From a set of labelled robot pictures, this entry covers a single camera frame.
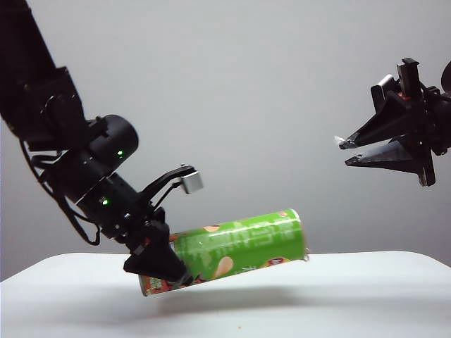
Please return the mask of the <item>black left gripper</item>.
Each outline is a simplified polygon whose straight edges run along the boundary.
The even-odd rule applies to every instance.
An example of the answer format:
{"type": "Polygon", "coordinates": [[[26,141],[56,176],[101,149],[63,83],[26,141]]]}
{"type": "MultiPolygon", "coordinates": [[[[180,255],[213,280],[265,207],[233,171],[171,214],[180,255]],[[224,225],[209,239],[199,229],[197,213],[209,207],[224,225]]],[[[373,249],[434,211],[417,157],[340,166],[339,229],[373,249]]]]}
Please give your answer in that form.
{"type": "Polygon", "coordinates": [[[193,276],[171,248],[169,232],[166,211],[160,206],[123,211],[104,225],[104,235],[130,251],[125,272],[191,285],[193,276]]]}

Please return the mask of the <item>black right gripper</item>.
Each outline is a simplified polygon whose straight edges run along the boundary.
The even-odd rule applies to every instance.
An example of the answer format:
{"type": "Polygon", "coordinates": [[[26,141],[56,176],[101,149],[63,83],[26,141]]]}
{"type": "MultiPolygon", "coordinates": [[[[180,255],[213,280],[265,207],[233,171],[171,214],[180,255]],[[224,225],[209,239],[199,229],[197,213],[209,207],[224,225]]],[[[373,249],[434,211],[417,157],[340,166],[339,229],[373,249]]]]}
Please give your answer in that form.
{"type": "Polygon", "coordinates": [[[418,65],[404,58],[397,67],[401,92],[372,89],[376,113],[350,136],[335,137],[343,150],[391,139],[347,159],[345,165],[415,173],[422,187],[435,184],[432,155],[448,150],[448,68],[438,89],[421,82],[418,65]]]}

